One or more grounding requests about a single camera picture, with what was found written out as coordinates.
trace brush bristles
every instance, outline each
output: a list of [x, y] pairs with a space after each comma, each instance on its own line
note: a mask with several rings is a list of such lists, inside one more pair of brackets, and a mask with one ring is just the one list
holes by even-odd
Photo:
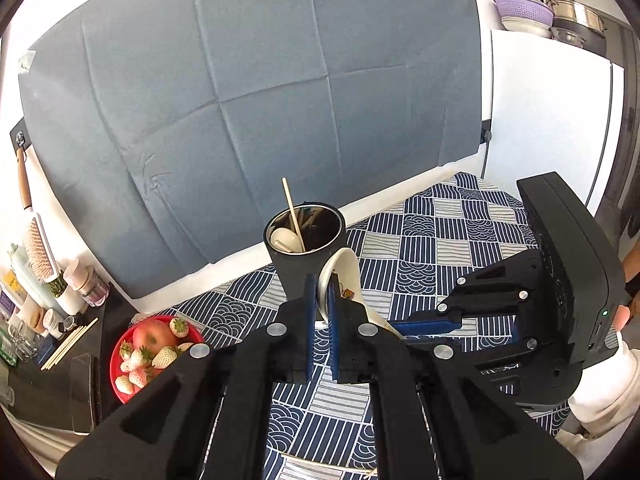
[[35, 277], [41, 282], [45, 282], [53, 275], [54, 271], [35, 218], [29, 222], [27, 232], [24, 234], [24, 247], [27, 249], [27, 256]]

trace tablecloth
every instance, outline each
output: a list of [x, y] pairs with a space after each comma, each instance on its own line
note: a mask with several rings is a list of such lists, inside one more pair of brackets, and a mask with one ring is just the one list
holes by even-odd
[[[350, 226], [348, 244], [359, 258], [365, 300], [389, 320], [434, 309], [458, 277], [536, 247], [522, 203], [468, 173], [457, 173]], [[179, 312], [191, 319], [206, 341], [220, 348], [271, 322], [284, 301], [275, 269], [267, 266], [162, 314]], [[465, 351], [506, 344], [513, 321], [513, 316], [467, 319], [448, 336]], [[327, 330], [316, 331], [315, 338], [310, 383], [274, 388], [265, 480], [361, 480], [360, 473], [321, 464], [376, 465], [369, 387], [333, 382]], [[564, 403], [529, 415], [555, 435], [569, 411]], [[300, 465], [282, 453], [318, 464]]]

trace black countertop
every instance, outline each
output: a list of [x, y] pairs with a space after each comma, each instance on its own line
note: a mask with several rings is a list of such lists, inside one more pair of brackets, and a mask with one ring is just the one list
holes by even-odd
[[95, 323], [51, 370], [20, 361], [9, 370], [18, 420], [57, 430], [89, 433], [119, 405], [111, 388], [111, 351], [137, 311], [112, 285], [103, 306], [89, 307]]

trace black container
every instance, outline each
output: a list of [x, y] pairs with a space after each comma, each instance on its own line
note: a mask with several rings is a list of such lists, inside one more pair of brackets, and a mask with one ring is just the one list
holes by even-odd
[[574, 31], [578, 36], [583, 38], [582, 48], [598, 54], [598, 56], [607, 56], [607, 38], [600, 34], [597, 30], [587, 27], [581, 23], [564, 20], [562, 18], [554, 18], [554, 27], [567, 28]]
[[[300, 209], [305, 210], [306, 213], [300, 222], [305, 253], [286, 253], [271, 245], [270, 237], [275, 229], [278, 227], [290, 228], [289, 209], [279, 212], [269, 220], [262, 234], [264, 244], [271, 255], [271, 261], [289, 301], [302, 297], [307, 274], [316, 276], [320, 274], [327, 260], [338, 249], [347, 246], [344, 217], [337, 208], [320, 202], [305, 202], [302, 205], [294, 206], [297, 213]], [[313, 212], [318, 212], [318, 214], [307, 227], [303, 227], [306, 219]]]

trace person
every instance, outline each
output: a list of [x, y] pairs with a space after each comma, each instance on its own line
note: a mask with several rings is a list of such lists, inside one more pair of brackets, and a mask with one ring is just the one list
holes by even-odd
[[613, 320], [618, 350], [601, 363], [586, 368], [569, 407], [583, 428], [578, 434], [560, 430], [556, 439], [580, 462], [588, 478], [609, 455], [640, 407], [640, 351], [630, 350], [620, 331], [640, 314], [640, 240], [622, 262], [629, 307], [619, 306]]

